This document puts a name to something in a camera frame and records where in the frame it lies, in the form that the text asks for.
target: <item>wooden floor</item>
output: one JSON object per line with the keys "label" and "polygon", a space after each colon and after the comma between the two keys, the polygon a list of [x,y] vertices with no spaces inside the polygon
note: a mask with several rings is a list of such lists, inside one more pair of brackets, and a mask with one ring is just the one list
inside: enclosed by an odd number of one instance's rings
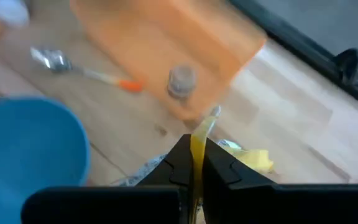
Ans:
{"label": "wooden floor", "polygon": [[[29,47],[47,44],[79,64],[126,76],[83,36],[67,2],[45,2],[34,1],[29,27],[10,30],[0,41],[0,89],[56,98],[81,119],[91,141],[92,184],[130,176],[191,131],[148,93],[128,94],[75,74],[56,76],[32,63]],[[220,103],[211,137],[268,149],[274,181],[358,182],[358,101],[275,42],[238,74]]]}

